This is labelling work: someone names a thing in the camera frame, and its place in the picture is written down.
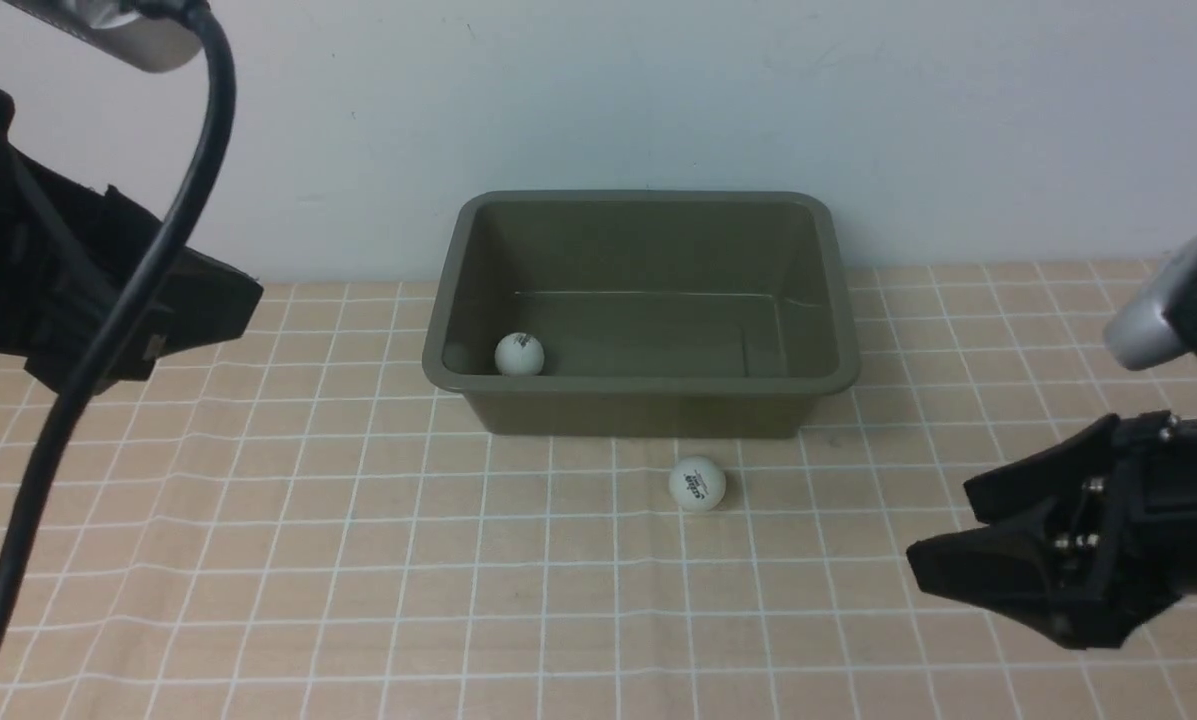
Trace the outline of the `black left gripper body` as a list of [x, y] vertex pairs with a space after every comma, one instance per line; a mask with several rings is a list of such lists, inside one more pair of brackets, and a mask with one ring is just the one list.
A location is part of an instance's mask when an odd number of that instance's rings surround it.
[[115, 187], [91, 190], [22, 154], [14, 114], [0, 89], [0, 354], [59, 392], [162, 222]]

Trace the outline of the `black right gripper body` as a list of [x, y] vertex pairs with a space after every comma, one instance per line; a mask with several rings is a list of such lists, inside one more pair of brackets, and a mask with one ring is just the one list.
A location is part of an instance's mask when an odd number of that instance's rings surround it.
[[1059, 457], [1055, 626], [1141, 626], [1197, 596], [1197, 419], [1110, 414]]

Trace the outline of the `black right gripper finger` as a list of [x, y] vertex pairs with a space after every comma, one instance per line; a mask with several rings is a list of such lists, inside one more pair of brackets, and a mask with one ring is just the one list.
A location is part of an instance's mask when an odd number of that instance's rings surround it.
[[1118, 649], [1179, 600], [1118, 533], [1064, 527], [1052, 500], [915, 542], [906, 560], [922, 592], [997, 614], [1064, 649]]
[[965, 480], [970, 510], [978, 521], [994, 524], [1046, 500], [1073, 500], [1088, 480], [1113, 470], [1120, 425], [1120, 416], [1107, 414], [1059, 445]]

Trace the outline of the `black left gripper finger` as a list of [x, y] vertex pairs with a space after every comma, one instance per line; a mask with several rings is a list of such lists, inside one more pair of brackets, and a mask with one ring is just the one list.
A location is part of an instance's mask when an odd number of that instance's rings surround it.
[[181, 249], [147, 309], [147, 372], [164, 356], [241, 338], [263, 293], [251, 275]]

